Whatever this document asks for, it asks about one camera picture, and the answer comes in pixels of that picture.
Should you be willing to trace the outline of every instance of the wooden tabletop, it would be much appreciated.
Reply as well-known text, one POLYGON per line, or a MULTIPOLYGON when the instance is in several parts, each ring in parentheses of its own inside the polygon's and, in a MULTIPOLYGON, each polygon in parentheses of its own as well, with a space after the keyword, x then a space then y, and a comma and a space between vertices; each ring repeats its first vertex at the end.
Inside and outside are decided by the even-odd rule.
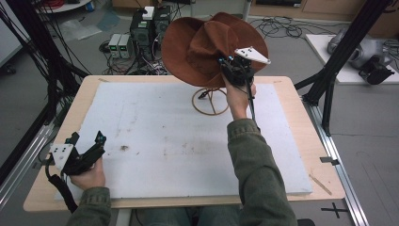
MULTIPOLYGON (((79 131, 86 113, 95 96, 97 87, 102 82, 133 83, 182 83, 174 76, 117 76, 92 75, 85 78, 71 109, 68 112, 56 136, 55 143, 63 143, 73 132, 79 131)), ((322 163, 320 157, 327 156, 305 107, 303 106, 292 81, 284 76, 256 76, 255 83, 273 84, 279 96, 285 117, 290 125, 297 148, 308 171, 313 192, 309 195, 289 195, 289 201, 337 200, 345 193, 334 167, 322 163)), ((67 210, 64 201, 56 201, 56 188, 45 175, 44 167, 32 185, 25 200, 24 210, 28 212, 67 210)), ((238 196, 221 197, 184 197, 153 199, 118 199, 112 200, 113 208, 137 208, 155 206, 192 206, 210 204, 240 203, 238 196)))

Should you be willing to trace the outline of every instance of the green jacket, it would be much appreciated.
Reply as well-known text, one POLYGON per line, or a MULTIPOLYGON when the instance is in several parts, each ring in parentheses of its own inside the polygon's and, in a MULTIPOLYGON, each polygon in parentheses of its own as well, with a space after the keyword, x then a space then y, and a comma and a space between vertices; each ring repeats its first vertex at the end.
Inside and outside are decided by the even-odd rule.
MULTIPOLYGON (((254 121, 233 121, 228 125, 228 136, 244 206, 240 225, 296 225, 279 169, 254 121)), ((67 225, 108 225, 110 217, 109 189, 94 187, 83 193, 80 205, 67 225)))

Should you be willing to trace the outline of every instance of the brown hat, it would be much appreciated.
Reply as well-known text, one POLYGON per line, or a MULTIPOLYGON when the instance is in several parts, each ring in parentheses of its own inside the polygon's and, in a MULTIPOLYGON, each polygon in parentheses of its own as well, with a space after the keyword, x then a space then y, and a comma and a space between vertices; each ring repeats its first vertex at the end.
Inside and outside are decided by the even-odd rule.
MULTIPOLYGON (((253 46, 268 57, 266 43, 247 22, 225 12, 205 22, 185 17, 172 22, 162 41, 162 59, 167 69, 196 87, 225 87, 217 60, 235 56, 234 50, 253 46)), ((252 62, 257 72, 265 64, 252 62)))

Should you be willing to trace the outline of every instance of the white board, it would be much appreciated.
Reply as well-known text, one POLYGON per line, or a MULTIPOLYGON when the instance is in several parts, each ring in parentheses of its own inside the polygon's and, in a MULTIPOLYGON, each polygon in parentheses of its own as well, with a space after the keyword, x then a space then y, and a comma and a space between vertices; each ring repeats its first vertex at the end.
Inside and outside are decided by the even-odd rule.
MULTIPOLYGON (((308 43, 324 64, 327 63, 331 55, 327 51, 328 43, 335 35, 306 35, 308 43)), ((399 84, 399 73, 391 66, 387 69, 395 74, 389 76, 381 84, 399 84)), ((365 85, 366 83, 359 75, 359 70, 353 68, 349 63, 345 63, 337 75, 337 81, 342 85, 365 85)))
MULTIPOLYGON (((76 148, 85 152, 99 130, 106 136, 104 171, 111 198, 238 195, 227 149, 230 110, 218 116, 200 114, 191 105, 197 90, 154 83, 98 87, 76 148)), ((254 101, 257 123, 273 149, 287 193, 311 193, 273 85, 257 85, 254 101)), ((215 95, 214 102, 224 106, 226 97, 215 95)), ((71 189, 80 196, 78 188, 71 189)))

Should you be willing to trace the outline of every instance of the person's hand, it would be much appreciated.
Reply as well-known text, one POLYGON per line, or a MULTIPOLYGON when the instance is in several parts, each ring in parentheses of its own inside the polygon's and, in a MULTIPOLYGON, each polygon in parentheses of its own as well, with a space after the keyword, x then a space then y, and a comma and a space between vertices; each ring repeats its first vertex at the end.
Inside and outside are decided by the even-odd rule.
POLYGON ((103 158, 99 158, 94 167, 80 175, 71 176, 74 185, 82 190, 87 190, 96 186, 105 186, 105 175, 103 170, 103 158))
MULTIPOLYGON (((234 87, 227 78, 223 76, 223 80, 226 84, 227 90, 227 104, 230 107, 232 118, 234 120, 246 119, 247 118, 247 107, 248 107, 248 96, 246 87, 234 87)), ((251 86, 252 95, 256 94, 256 86, 251 86)))

